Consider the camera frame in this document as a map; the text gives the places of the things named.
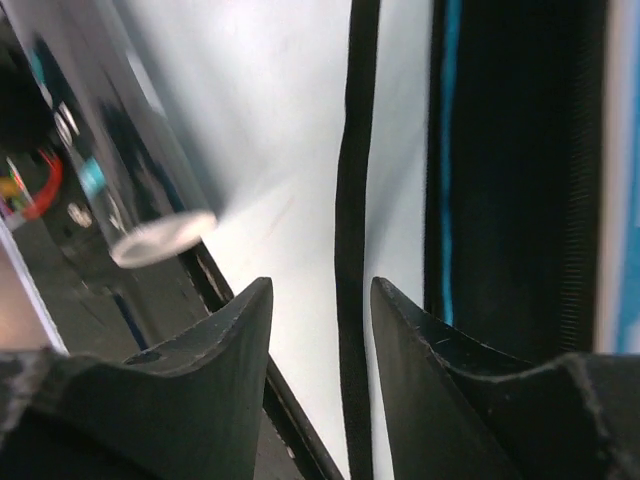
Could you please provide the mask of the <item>black shuttlecock tube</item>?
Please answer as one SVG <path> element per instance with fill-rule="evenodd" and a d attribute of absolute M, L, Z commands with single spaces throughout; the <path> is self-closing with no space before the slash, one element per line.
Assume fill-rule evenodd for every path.
<path fill-rule="evenodd" d="M 121 1 L 2 4 L 114 262 L 175 257 L 216 224 Z"/>

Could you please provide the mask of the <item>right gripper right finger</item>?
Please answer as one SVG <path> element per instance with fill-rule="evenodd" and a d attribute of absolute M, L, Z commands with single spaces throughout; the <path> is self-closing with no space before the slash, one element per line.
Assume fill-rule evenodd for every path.
<path fill-rule="evenodd" d="M 371 285 L 383 403 L 399 479 L 635 479 L 639 359 L 568 353 L 539 366 Z"/>

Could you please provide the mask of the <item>blue racket cover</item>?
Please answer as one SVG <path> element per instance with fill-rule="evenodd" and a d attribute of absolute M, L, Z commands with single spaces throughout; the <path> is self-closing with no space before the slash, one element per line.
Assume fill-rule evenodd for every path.
<path fill-rule="evenodd" d="M 381 5 L 351 5 L 334 271 L 350 474 L 374 475 L 365 208 Z M 424 312 L 530 366 L 639 359 L 639 5 L 438 1 Z"/>

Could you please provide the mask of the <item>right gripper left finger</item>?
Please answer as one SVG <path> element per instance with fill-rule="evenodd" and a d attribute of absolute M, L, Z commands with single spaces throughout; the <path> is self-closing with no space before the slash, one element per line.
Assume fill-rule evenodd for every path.
<path fill-rule="evenodd" d="M 1 356 L 5 479 L 249 479 L 273 286 L 123 362 L 49 348 Z"/>

